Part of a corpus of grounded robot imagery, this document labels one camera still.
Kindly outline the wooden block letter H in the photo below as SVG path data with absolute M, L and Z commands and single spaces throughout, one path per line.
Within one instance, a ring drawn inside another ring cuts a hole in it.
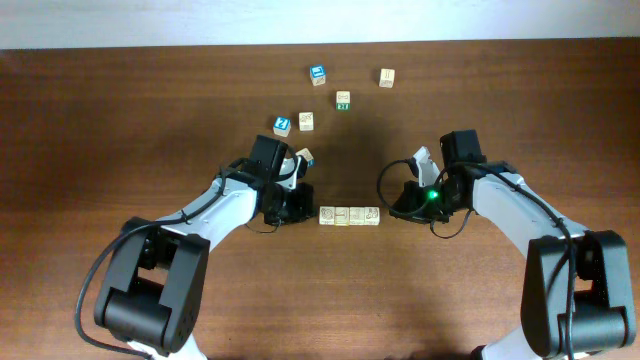
M 364 209 L 364 224 L 377 226 L 380 223 L 380 209 L 378 207 L 366 207 Z

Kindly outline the wooden block letter L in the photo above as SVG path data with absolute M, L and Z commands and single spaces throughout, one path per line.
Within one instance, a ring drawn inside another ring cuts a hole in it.
M 350 223 L 350 208 L 336 207 L 334 212 L 334 224 L 336 226 L 348 226 Z

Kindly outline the wooden block letter J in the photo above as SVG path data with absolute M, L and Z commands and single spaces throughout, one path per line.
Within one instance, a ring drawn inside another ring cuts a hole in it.
M 349 208 L 349 225 L 361 226 L 365 224 L 365 208 L 350 207 Z

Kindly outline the wooden block snail picture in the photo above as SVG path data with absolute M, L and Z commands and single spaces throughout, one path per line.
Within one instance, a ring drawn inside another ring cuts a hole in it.
M 335 208 L 333 206 L 321 206 L 318 217 L 320 225 L 333 226 L 335 224 Z

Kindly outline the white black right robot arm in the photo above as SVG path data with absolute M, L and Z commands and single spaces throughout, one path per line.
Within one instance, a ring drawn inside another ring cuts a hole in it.
M 489 161 L 474 130 L 439 140 L 443 164 L 420 148 L 413 175 L 387 207 L 395 218 L 434 226 L 458 211 L 494 224 L 526 260 L 520 324 L 480 345 L 473 359 L 585 359 L 627 347 L 637 334 L 626 242 L 554 209 L 506 161 Z

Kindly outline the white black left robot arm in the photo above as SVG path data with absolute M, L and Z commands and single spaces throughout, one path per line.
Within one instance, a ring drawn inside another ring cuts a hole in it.
M 193 330 L 210 253 L 257 215 L 273 229 L 314 217 L 314 189 L 302 180 L 308 167 L 292 146 L 259 135 L 188 205 L 155 221 L 130 218 L 81 285 L 79 337 L 142 359 L 204 358 Z

